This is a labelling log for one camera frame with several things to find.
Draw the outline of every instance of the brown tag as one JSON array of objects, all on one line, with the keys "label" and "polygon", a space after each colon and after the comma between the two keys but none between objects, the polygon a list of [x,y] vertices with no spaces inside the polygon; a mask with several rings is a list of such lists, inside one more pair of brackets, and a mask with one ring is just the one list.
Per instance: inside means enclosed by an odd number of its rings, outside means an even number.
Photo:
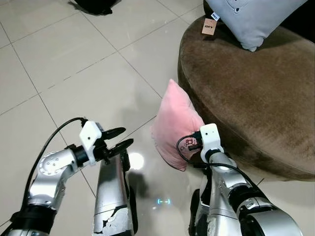
[{"label": "brown tag", "polygon": [[203,24],[202,33],[213,35],[215,33],[215,29],[217,26],[217,22],[212,19],[205,19],[205,23]]}]

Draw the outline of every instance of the round ottoman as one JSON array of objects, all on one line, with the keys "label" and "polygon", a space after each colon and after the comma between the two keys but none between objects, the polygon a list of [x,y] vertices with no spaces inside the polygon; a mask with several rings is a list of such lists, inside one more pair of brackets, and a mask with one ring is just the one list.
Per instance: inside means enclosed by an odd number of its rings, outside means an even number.
[{"label": "round ottoman", "polygon": [[258,51],[242,49],[204,17],[184,33],[178,77],[205,123],[216,123],[238,165],[263,177],[315,179],[315,45],[278,27]]}]

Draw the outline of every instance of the pillow tag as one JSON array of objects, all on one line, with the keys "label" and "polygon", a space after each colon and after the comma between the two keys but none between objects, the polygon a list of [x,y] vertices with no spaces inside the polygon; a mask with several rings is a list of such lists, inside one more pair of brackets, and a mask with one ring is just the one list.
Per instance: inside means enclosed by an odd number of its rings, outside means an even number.
[{"label": "pillow tag", "polygon": [[215,12],[212,13],[211,17],[215,19],[215,21],[218,21],[220,19],[220,16],[218,16],[218,14]]},{"label": "pillow tag", "polygon": [[201,33],[213,35],[215,33],[216,26],[217,22],[215,20],[206,18]]}]

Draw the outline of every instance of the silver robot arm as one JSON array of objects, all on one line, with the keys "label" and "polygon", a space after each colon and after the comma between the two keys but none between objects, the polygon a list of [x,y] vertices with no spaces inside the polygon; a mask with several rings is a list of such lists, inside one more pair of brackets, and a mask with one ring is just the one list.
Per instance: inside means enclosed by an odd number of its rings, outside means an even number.
[{"label": "silver robot arm", "polygon": [[[133,140],[123,141],[112,149],[107,149],[104,142],[125,130],[116,128],[103,131],[98,123],[87,121],[80,133],[82,146],[70,145],[64,150],[43,156],[29,189],[27,207],[13,215],[12,230],[7,235],[48,236],[65,194],[66,181],[80,167],[93,165],[97,161],[101,161],[101,169],[95,204],[95,235],[133,235],[132,216],[126,194],[129,188],[125,185],[125,171],[129,164],[126,148]],[[112,225],[116,224],[118,228],[106,230],[103,221],[114,221],[114,218],[118,220]]]},{"label": "silver robot arm", "polygon": [[[236,163],[223,153],[215,124],[200,128],[205,163]],[[296,222],[273,205],[263,192],[238,171],[211,166],[200,188],[195,227],[206,219],[206,234],[196,236],[302,236]]]}]

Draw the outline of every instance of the black bag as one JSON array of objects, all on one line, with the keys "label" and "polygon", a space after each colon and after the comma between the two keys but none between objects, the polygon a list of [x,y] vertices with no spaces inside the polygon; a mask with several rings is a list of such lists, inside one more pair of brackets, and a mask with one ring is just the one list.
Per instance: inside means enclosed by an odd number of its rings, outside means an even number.
[{"label": "black bag", "polygon": [[87,12],[94,15],[112,14],[110,9],[117,0],[75,0],[75,2]]}]

